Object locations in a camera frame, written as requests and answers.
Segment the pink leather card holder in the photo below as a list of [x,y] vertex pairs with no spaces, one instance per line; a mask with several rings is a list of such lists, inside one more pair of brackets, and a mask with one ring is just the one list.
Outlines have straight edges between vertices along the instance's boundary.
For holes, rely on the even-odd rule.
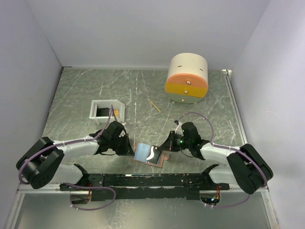
[[147,166],[162,168],[164,161],[167,161],[170,158],[170,155],[162,151],[163,156],[161,158],[161,163],[153,164],[151,159],[154,157],[154,153],[159,151],[156,148],[157,146],[154,145],[136,142],[134,146],[133,161]]

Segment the white card storage box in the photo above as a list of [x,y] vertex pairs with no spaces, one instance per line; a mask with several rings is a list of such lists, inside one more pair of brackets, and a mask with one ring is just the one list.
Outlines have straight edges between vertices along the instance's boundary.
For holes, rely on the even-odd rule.
[[113,107],[113,110],[118,109],[120,111],[120,116],[115,119],[112,115],[110,122],[116,120],[120,123],[124,123],[125,104],[119,100],[92,100],[89,119],[96,125],[105,124],[110,115],[111,106]]

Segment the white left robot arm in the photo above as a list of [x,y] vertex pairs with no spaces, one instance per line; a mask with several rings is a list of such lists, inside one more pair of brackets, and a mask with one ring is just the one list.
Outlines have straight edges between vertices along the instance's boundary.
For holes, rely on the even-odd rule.
[[133,156],[129,136],[123,124],[113,121],[106,128],[84,138],[52,141],[40,138],[16,164],[21,183],[39,189],[47,184],[71,183],[77,190],[88,187],[87,171],[67,162],[81,156],[105,155],[112,150],[118,156]]

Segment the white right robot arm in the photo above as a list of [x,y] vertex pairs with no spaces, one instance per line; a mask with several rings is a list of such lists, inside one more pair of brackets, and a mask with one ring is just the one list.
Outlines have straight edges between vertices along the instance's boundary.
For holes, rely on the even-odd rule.
[[192,122],[179,123],[157,149],[168,152],[189,150],[200,160],[216,161],[204,172],[202,184],[206,189],[214,189],[218,184],[238,185],[247,194],[253,194],[273,178],[272,169],[251,144],[241,147],[212,144],[199,135]]

